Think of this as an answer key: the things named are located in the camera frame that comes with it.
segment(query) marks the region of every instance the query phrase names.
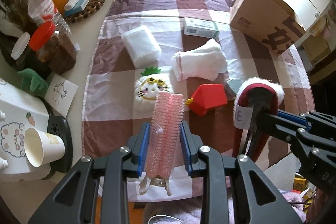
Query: plastic water bottle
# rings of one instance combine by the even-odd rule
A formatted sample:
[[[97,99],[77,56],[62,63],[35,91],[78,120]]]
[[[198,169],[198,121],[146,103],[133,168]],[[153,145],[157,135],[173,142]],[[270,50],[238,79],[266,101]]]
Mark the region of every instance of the plastic water bottle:
[[[53,0],[28,0],[28,15],[38,26],[52,20],[56,30],[64,32],[68,37],[71,35],[69,25],[59,13]]]

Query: green plastic object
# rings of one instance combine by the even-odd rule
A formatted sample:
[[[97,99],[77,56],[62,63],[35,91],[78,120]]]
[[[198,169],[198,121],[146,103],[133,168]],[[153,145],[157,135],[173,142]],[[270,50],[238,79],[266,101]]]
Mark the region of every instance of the green plastic object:
[[[32,69],[24,69],[17,72],[22,76],[21,89],[41,94],[48,90],[47,82]]]

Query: paper cup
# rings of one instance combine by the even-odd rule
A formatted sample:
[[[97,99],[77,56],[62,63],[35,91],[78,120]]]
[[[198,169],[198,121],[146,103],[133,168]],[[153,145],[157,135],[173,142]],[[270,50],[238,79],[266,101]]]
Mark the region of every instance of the paper cup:
[[[24,141],[26,156],[34,167],[40,167],[64,156],[64,143],[56,135],[29,128]]]

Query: tablecloth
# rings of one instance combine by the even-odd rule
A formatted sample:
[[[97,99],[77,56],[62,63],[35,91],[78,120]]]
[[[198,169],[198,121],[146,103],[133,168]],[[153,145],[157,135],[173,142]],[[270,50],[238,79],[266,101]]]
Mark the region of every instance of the tablecloth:
[[[137,134],[143,122],[150,122],[151,113],[133,107],[134,82],[145,68],[135,69],[121,41],[121,34],[146,25],[162,48],[160,60],[146,67],[158,66],[168,73],[175,90],[184,98],[201,84],[225,84],[229,78],[243,81],[253,76],[280,83],[285,98],[280,109],[299,114],[314,110],[308,77],[300,56],[292,45],[277,57],[260,43],[231,28],[230,6],[233,0],[114,0],[105,17],[92,57],[84,92],[82,112],[83,154],[106,156],[127,143]],[[178,51],[188,51],[203,45],[208,39],[183,35],[183,18],[212,20],[220,24],[217,41],[227,57],[228,72],[219,74],[214,82],[188,78],[178,82],[171,67],[171,57]],[[199,117],[186,107],[184,119],[193,134],[201,136],[204,144],[220,153],[230,154],[233,138],[233,101]],[[286,143],[270,138],[257,165],[265,170],[290,152]],[[191,179],[183,166],[178,145],[174,170],[170,177],[172,196],[163,187],[150,186],[139,195],[140,179],[128,180],[128,198],[134,202],[150,202],[189,198],[202,194],[202,180]]]

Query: plush toy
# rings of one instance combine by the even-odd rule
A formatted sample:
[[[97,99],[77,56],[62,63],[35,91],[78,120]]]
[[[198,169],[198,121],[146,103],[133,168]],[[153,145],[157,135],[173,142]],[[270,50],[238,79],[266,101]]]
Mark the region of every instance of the plush toy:
[[[134,106],[139,110],[153,110],[155,97],[160,91],[174,93],[169,74],[160,72],[158,68],[145,68],[142,77],[135,82]]]

